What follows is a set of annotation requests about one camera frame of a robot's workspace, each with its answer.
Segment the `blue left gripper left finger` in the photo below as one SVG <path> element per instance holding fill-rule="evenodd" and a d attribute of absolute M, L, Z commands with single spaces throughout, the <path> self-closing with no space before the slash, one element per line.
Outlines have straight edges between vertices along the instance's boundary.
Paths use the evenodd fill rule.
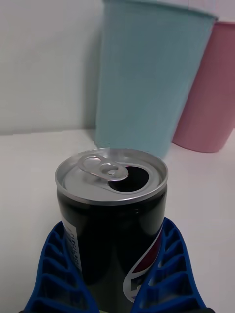
<path fill-rule="evenodd" d="M 36 282 L 25 313 L 97 313 L 95 300 L 68 255 L 59 222 L 41 251 Z"/>

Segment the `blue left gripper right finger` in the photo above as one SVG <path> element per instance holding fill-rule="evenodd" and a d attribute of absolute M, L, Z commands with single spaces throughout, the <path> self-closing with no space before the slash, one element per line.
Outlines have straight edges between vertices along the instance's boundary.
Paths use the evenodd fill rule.
<path fill-rule="evenodd" d="M 137 294 L 133 313 L 193 313 L 206 309 L 177 226 L 164 219 L 159 255 Z"/>

